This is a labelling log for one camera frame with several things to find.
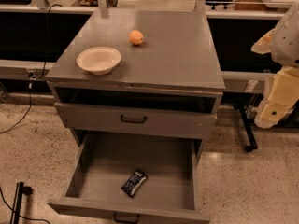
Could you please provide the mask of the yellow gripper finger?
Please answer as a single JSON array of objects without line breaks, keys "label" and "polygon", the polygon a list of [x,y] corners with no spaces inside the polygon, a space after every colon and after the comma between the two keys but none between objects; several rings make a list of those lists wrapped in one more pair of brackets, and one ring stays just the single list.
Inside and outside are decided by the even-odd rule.
[{"label": "yellow gripper finger", "polygon": [[258,54],[270,53],[272,49],[272,38],[275,30],[271,29],[264,34],[257,42],[251,47],[251,51]]},{"label": "yellow gripper finger", "polygon": [[284,66],[267,79],[254,123],[263,129],[273,127],[287,115],[298,100],[299,69]]}]

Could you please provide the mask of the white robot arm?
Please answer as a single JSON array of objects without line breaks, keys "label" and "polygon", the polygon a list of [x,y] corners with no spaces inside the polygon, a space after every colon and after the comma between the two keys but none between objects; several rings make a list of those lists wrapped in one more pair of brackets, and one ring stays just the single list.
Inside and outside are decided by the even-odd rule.
[{"label": "white robot arm", "polygon": [[299,4],[294,3],[274,29],[251,47],[258,54],[270,53],[281,69],[268,78],[254,122],[260,128],[278,124],[299,100]]}]

